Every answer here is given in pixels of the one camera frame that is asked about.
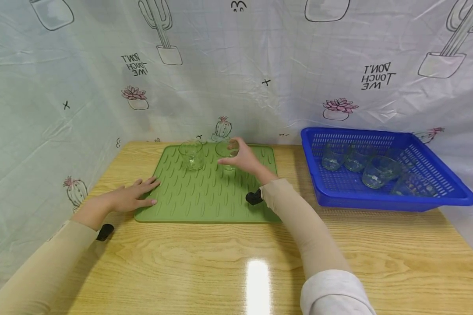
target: blue basket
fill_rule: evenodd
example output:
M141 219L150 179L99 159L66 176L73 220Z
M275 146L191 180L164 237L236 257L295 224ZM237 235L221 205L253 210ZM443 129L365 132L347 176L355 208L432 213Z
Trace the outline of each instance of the blue basket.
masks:
M313 127L303 129L301 137L317 202L323 207L424 212L439 206L473 205L471 190L411 133ZM334 172L323 168L322 150L329 140L371 144L380 155L389 148L405 150L418 161L411 171L433 183L438 196L390 195L395 181L381 189L370 189L362 183L361 173L350 172L345 166Z

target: silicone drying mat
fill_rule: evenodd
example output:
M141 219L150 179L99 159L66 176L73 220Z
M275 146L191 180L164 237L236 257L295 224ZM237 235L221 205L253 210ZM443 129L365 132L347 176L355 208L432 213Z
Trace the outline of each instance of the silicone drying mat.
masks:
M197 171L184 167L179 146L166 147L154 171L161 185L147 196L158 203L138 209L135 219L204 224L280 222L266 203L252 206L245 200L247 193L259 189L259 182L239 169L223 170L222 165L217 164L219 156L215 146L216 143L203 145L205 165ZM263 165L277 173L272 148L250 147Z

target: glass cup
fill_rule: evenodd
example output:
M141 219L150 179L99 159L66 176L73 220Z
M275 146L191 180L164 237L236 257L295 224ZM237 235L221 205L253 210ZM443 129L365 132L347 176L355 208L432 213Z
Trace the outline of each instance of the glass cup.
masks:
M385 156L391 158L402 165L402 174L410 172L410 170L417 164L417 160L410 153L402 149L390 148L385 153Z
M189 170L198 170L205 164L203 154L203 143L198 140L188 140L179 146L179 153L182 156L184 165Z
M329 141L324 145L322 152L322 167L336 171L343 165L347 156L347 144Z
M377 150L370 144L351 143L343 165L352 172L361 172Z
M363 184L372 189L379 189L395 176L402 172L399 162L386 156L377 155L373 157L364 169L361 180Z
M237 156L240 147L236 140L223 140L215 146L215 151L223 159L232 158ZM227 171L235 169L232 165L222 165L222 168Z
M392 195L434 197L438 194L433 184L422 175L406 173L397 180Z

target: wooden table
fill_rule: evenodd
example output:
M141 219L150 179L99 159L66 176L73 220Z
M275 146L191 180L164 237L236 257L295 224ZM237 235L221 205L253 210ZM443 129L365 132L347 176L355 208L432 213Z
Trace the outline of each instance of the wooden table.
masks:
M167 145L128 143L90 196L149 177ZM302 148L273 149L279 176L324 219L379 315L473 315L473 251L440 211L323 209ZM116 231L81 259L53 314L301 314L302 262L281 224L107 221Z

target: arm sleeve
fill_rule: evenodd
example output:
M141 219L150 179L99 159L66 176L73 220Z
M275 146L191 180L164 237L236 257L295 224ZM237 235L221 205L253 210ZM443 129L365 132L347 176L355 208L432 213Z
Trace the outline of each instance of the arm sleeve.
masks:
M261 195L298 245L307 279L300 301L303 315L375 315L362 283L309 203L285 179L267 183Z
M300 306L303 315L376 315L362 283L343 270L326 270L303 285Z
M43 315L98 232L67 221L0 290L0 315Z
M261 188L261 195L296 241L307 279L329 269L350 272L349 263L327 226L285 178L267 183Z

